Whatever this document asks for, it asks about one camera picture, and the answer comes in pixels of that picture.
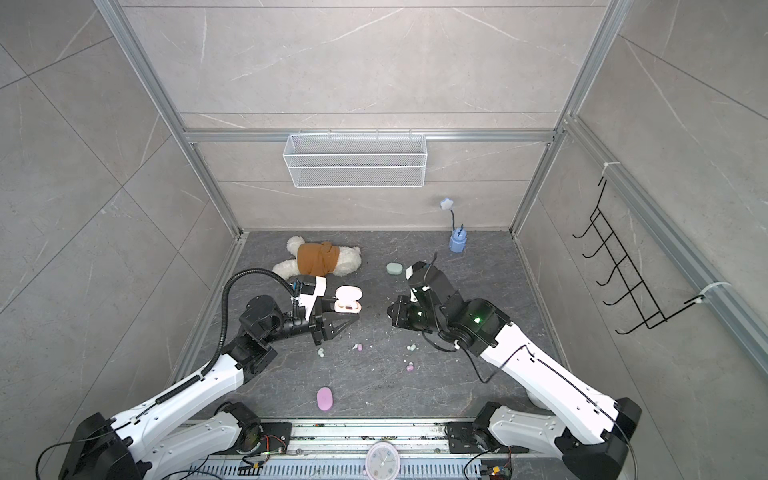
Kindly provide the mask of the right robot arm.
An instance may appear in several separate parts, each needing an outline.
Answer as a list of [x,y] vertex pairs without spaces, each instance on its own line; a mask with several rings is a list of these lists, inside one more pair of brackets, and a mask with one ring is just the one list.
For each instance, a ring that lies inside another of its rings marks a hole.
[[387,310],[396,328],[438,337],[434,348],[484,361],[489,383],[505,374],[541,408],[533,414],[487,403],[472,423],[482,453],[512,447],[559,459],[578,479],[616,479],[635,460],[631,444],[642,410],[590,387],[536,346],[509,315],[482,298],[466,300],[434,262],[408,267],[409,292]]

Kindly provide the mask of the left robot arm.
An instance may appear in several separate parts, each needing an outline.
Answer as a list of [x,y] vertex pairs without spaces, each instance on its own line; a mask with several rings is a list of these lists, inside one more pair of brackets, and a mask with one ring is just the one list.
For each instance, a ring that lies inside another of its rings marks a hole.
[[333,339],[354,323],[363,293],[355,286],[326,292],[323,277],[288,282],[276,273],[251,268],[234,274],[221,293],[221,313],[229,312],[234,284],[249,275],[274,279],[291,297],[288,310],[268,295],[253,297],[239,317],[233,338],[222,319],[212,357],[200,369],[163,392],[110,418],[96,413],[83,420],[58,474],[61,479],[171,479],[196,460],[232,448],[252,450],[259,417],[241,402],[223,406],[191,427],[186,421],[217,399],[260,375],[276,358],[275,341],[308,334],[315,345]]

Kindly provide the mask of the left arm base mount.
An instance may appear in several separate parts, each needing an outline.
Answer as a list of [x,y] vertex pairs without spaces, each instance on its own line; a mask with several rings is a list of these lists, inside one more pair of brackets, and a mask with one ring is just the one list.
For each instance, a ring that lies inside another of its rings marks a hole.
[[285,454],[292,429],[290,422],[266,422],[246,427],[235,444],[235,450],[243,455]]

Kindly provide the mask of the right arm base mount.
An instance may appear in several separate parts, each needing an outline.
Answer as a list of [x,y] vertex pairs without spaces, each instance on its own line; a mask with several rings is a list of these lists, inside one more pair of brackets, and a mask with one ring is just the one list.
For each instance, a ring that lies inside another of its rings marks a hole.
[[497,452],[524,454],[530,450],[520,446],[503,446],[489,433],[476,428],[472,421],[449,421],[444,424],[444,434],[451,454],[477,454]]

